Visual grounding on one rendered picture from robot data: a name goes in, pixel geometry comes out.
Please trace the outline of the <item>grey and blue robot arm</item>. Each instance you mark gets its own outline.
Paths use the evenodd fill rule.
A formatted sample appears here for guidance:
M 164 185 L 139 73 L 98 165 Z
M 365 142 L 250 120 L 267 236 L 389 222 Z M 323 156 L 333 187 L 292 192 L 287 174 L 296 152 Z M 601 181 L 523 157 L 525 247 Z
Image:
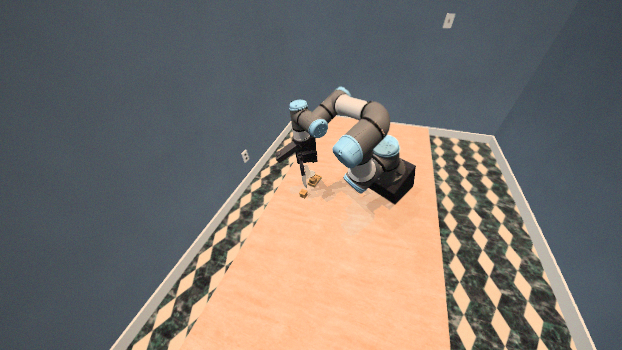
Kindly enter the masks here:
M 393 185 L 403 179 L 405 164 L 400 159 L 400 145 L 395 137 L 387 135 L 390 116 L 380 103 L 351 98 L 348 90 L 339 87 L 313 112 L 308 110 L 304 100 L 293 101 L 289 106 L 293 137 L 297 141 L 305 141 L 310 135 L 323 137 L 328 123 L 337 115 L 358 120 L 340 137 L 332 151 L 348 168 L 343 179 L 359 194 L 367 191 L 376 180 Z

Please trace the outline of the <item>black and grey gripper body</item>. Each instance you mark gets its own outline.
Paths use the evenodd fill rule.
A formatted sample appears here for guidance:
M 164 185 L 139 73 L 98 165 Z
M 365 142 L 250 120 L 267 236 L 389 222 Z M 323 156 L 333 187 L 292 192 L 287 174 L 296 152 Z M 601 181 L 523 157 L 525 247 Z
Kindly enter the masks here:
M 298 164 L 299 164 L 299 159 L 301 159 L 303 163 L 318 162 L 315 137 L 312 137 L 310 135 L 309 139 L 305 141 L 297 141 L 294 139 L 293 136 L 292 138 L 293 138 L 293 142 L 296 144 L 306 143 L 306 144 L 300 144 L 302 148 L 295 152 Z

